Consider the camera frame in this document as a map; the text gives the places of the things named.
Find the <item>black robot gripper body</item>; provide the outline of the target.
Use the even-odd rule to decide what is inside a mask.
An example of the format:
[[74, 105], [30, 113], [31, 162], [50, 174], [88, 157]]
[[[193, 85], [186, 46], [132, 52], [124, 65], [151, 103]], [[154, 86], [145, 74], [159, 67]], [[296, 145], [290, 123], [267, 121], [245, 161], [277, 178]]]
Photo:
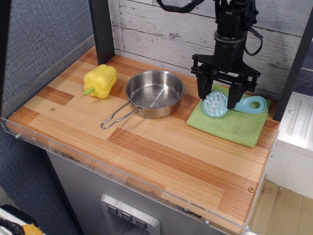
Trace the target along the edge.
[[213, 71], [214, 80], [228, 85], [234, 82], [246, 85], [246, 91], [254, 92], [260, 72], [245, 64], [243, 55], [246, 51], [246, 40], [216, 41], [214, 54], [194, 54], [191, 72]]

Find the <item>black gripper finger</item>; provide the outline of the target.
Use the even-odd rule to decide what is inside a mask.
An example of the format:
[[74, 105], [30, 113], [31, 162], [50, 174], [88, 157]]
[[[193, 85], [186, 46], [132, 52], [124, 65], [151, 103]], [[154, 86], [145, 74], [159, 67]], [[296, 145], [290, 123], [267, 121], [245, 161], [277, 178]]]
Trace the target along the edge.
[[198, 95], [200, 99], [205, 99], [206, 96], [211, 93], [214, 72], [210, 70], [209, 72], [199, 70], [196, 74], [197, 77], [197, 87]]
[[238, 82], [232, 83], [229, 88], [227, 108], [234, 109], [245, 91], [245, 84]]

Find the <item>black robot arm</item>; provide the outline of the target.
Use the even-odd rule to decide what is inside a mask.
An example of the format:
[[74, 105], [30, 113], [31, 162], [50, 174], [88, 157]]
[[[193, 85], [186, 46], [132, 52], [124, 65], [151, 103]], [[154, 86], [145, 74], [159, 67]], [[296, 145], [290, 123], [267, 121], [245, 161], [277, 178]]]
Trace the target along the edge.
[[252, 29], [257, 22], [255, 1], [217, 0], [215, 2], [217, 30], [214, 33], [213, 55], [194, 54], [192, 73], [197, 77], [198, 95], [201, 99], [211, 93], [214, 81], [230, 86], [227, 108], [234, 109], [246, 91], [255, 91], [260, 73], [243, 61], [248, 52], [248, 32], [259, 39], [262, 36]]

